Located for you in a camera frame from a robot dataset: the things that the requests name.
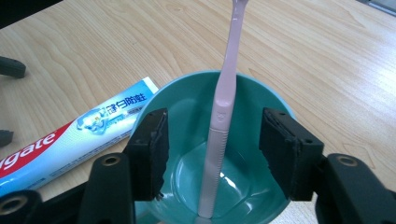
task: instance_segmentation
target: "table surface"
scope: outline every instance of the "table surface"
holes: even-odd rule
[[[24,79],[0,76],[0,129],[14,132],[0,158],[143,77],[162,87],[220,69],[231,7],[67,0],[0,30],[0,55],[27,65]],[[251,0],[239,53],[238,71],[277,91],[325,155],[356,156],[396,190],[394,17],[353,0]],[[39,189],[43,198],[85,182],[95,158]],[[315,222],[313,203],[291,203],[274,221],[290,222]]]

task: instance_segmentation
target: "toothbrush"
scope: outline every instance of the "toothbrush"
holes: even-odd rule
[[[215,90],[207,139],[205,166],[198,207],[198,215],[204,218],[212,218],[215,207],[219,174],[233,115],[233,103],[236,93],[236,61],[247,3],[248,0],[233,0],[233,15],[228,44],[224,64]]]

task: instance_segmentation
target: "bowl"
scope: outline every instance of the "bowl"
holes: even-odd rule
[[[259,134],[264,107],[290,115],[292,112],[268,86],[238,74],[214,215],[210,220],[197,217],[218,78],[219,71],[202,71],[170,82],[142,108],[132,130],[150,111],[168,109],[170,149],[163,176],[163,200],[145,204],[152,215],[165,223],[268,223],[289,203],[259,150]]]

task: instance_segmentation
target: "colgate logo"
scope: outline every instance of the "colgate logo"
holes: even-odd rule
[[[64,125],[35,143],[24,147],[0,161],[0,178],[12,174],[47,150],[66,131],[72,122]]]

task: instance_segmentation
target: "colgate toothpaste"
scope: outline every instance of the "colgate toothpaste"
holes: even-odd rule
[[[37,189],[129,136],[158,90],[146,77],[60,129],[0,160],[0,196]]]

